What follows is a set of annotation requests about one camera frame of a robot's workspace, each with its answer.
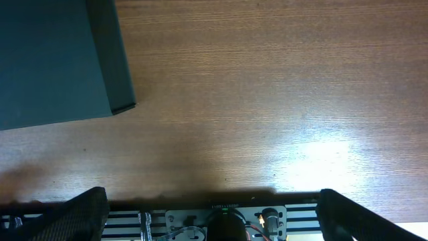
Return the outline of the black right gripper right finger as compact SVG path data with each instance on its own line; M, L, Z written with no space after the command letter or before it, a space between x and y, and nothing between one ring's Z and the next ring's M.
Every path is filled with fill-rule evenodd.
M424 241L333 189L320 191L316 215L325 241Z

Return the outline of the black storage box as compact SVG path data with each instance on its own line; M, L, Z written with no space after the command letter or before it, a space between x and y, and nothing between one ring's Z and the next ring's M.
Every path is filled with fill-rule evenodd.
M3 130L114 116L135 104L113 0L2 0Z

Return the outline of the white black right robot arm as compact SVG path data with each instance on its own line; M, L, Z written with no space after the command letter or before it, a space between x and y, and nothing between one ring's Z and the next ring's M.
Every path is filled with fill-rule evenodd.
M64 203L1 206L2 240L418 240L342 194L222 193L110 202L94 187Z

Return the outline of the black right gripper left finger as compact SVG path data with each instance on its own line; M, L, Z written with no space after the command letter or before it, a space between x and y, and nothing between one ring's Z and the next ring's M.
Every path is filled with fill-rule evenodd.
M93 187L53 210L1 233L2 240L100 240L110 206L103 187Z

